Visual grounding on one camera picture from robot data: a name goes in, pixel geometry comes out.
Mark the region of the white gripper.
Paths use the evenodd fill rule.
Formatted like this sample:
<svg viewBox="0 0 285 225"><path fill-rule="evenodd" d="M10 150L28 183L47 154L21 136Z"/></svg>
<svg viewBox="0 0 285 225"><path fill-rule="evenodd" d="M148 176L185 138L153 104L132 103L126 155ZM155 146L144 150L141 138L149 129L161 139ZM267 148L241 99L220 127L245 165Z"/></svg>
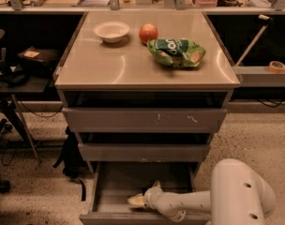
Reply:
<svg viewBox="0 0 285 225"><path fill-rule="evenodd" d="M156 209L156 203L158 202L158 197L163 194L161 184L156 181L153 186L147 189L144 193L137 194L127 199L127 202L134 207L145 207L148 206L152 209Z"/></svg>

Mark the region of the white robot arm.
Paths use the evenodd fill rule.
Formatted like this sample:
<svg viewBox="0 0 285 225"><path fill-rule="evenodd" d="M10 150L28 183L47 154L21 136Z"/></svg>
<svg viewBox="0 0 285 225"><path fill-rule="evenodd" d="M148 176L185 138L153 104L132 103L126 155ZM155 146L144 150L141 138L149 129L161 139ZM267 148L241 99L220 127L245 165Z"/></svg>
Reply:
<svg viewBox="0 0 285 225"><path fill-rule="evenodd" d="M213 225L265 225L265 219L277 206L271 186L246 163L234 158L217 163L206 191L165 192L156 182L127 202L156 210L173 222L183 221L188 211L208 213Z"/></svg>

